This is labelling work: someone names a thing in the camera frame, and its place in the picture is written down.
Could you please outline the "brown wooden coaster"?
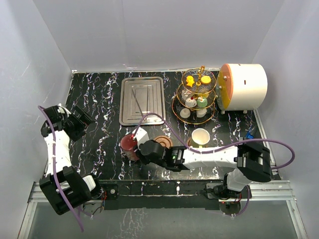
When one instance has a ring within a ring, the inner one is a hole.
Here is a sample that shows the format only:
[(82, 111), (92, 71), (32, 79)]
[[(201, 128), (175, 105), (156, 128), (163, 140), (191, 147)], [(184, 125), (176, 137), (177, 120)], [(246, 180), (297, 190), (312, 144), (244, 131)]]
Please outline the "brown wooden coaster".
[(189, 138), (187, 141), (187, 145), (193, 148), (206, 148), (209, 143), (209, 139), (203, 138)]
[(159, 143), (160, 145), (166, 147), (166, 148), (171, 148), (173, 146), (173, 142), (172, 140), (165, 135), (160, 135), (157, 136), (154, 141), (156, 141), (157, 143)]

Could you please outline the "silver metal tray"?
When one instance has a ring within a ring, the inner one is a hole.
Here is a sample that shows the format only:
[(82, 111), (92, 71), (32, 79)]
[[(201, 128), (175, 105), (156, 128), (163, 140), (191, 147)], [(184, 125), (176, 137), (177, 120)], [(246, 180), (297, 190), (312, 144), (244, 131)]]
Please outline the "silver metal tray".
[(125, 78), (121, 85), (119, 122), (138, 125), (141, 118), (155, 113), (165, 118), (163, 79), (161, 77)]

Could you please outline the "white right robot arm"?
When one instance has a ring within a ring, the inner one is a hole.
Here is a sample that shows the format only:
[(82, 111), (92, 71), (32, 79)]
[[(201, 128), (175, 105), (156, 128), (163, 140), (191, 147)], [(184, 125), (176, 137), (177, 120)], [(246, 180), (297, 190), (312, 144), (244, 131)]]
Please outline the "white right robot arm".
[(215, 187), (217, 194), (223, 193), (229, 198), (235, 197), (251, 182), (271, 181), (270, 151), (256, 139), (211, 148), (167, 148), (154, 140), (148, 140), (136, 146), (135, 153), (143, 164), (154, 163), (173, 172), (200, 167), (232, 168), (224, 176), (223, 184)]

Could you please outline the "white sprinkle cherry cake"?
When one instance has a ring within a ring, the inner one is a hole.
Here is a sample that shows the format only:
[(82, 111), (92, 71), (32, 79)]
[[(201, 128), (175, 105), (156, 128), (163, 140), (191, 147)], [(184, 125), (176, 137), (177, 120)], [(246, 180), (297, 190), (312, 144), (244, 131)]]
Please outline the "white sprinkle cherry cake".
[(197, 105), (196, 99), (194, 97), (189, 97), (185, 100), (185, 105), (188, 108), (194, 108)]

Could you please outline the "white rectangular cream cake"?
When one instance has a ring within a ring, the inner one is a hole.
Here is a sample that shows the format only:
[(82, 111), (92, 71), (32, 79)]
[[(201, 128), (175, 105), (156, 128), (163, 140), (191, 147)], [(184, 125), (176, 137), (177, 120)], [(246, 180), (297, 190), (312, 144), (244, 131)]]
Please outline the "white rectangular cream cake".
[(192, 93), (189, 92), (188, 90), (182, 90), (181, 96), (183, 100), (186, 100), (187, 98), (192, 96)]

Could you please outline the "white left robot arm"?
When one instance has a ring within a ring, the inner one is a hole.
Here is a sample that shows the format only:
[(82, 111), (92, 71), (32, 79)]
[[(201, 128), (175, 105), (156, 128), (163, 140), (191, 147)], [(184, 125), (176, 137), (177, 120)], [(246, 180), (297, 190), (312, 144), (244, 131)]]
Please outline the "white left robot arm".
[(41, 127), (48, 152), (47, 169), (39, 186), (58, 215), (97, 199), (103, 186), (92, 175), (81, 176), (72, 166), (69, 153), (70, 141), (76, 142), (95, 120), (76, 107), (75, 113), (61, 104), (40, 108), (46, 118)]

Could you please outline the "pink patterned mug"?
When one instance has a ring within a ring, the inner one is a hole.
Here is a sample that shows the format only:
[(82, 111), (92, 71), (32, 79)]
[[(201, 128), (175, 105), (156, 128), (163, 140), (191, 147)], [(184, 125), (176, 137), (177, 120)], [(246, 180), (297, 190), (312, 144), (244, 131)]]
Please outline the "pink patterned mug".
[(120, 142), (120, 147), (124, 153), (124, 155), (130, 161), (139, 160), (135, 150), (137, 149), (137, 141), (133, 139), (132, 134), (125, 135)]

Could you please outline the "white cream puff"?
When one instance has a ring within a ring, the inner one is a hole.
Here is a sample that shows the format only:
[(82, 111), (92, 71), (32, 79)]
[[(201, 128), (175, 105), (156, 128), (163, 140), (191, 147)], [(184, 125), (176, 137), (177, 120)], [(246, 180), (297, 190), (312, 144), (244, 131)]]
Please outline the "white cream puff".
[(207, 109), (200, 109), (196, 111), (196, 116), (198, 118), (202, 118), (206, 115), (206, 113), (207, 113)]

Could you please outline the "round orange biscuit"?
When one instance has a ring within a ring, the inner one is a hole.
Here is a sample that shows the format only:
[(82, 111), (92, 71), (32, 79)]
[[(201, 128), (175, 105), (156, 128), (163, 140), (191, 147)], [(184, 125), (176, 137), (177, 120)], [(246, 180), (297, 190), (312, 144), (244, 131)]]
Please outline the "round orange biscuit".
[(209, 76), (203, 76), (201, 77), (201, 82), (203, 84), (209, 84), (211, 82), (211, 78)]

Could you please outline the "orange fish-shaped cookie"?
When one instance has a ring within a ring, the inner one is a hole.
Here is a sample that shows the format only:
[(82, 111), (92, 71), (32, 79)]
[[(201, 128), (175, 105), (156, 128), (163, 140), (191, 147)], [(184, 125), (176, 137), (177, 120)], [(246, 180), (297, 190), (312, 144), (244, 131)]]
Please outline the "orange fish-shaped cookie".
[(194, 77), (193, 76), (189, 75), (189, 76), (186, 77), (186, 85), (188, 87), (192, 87), (194, 83), (195, 83), (195, 81), (194, 81)]

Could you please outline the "green ceramic cup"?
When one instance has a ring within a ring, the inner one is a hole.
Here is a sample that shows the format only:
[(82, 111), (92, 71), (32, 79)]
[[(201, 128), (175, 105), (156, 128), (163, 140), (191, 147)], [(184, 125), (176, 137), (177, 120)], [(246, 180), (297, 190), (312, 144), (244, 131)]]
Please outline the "green ceramic cup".
[(210, 134), (205, 129), (198, 128), (198, 129), (195, 129), (192, 132), (191, 138), (203, 138), (203, 139), (209, 139), (210, 140)]

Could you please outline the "green dome cake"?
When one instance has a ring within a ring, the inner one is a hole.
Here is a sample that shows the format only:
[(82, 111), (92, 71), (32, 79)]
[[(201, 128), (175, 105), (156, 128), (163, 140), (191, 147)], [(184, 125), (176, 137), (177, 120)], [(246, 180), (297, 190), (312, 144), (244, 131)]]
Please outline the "green dome cake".
[(205, 108), (208, 104), (207, 102), (207, 98), (203, 98), (203, 97), (198, 97), (196, 100), (197, 106), (201, 109), (201, 108)]

